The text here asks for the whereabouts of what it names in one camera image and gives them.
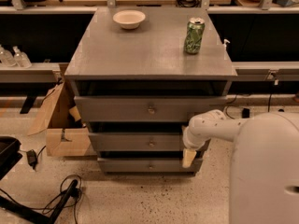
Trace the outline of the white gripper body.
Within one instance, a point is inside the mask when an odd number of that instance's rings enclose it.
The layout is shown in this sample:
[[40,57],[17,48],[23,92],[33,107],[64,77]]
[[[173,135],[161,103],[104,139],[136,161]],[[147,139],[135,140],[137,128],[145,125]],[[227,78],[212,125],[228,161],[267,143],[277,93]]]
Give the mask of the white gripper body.
[[183,128],[182,141],[187,149],[199,150],[206,144],[206,142],[210,141],[210,137],[194,134],[191,128],[187,126]]

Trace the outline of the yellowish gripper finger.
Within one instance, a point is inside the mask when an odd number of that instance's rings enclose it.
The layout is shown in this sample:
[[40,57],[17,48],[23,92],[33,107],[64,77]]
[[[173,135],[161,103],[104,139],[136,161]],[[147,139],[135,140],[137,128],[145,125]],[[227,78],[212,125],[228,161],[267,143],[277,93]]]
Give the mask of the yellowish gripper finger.
[[195,150],[185,148],[183,150],[182,167],[189,168],[192,165],[192,162],[195,159],[195,156],[196,156]]

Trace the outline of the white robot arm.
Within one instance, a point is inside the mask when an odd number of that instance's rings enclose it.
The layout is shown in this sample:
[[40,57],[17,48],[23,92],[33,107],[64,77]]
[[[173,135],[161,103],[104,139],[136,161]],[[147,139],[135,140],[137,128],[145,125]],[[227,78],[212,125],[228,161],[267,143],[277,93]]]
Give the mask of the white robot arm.
[[229,224],[299,224],[298,114],[227,119],[220,110],[211,110],[196,115],[183,128],[184,168],[211,138],[234,144]]

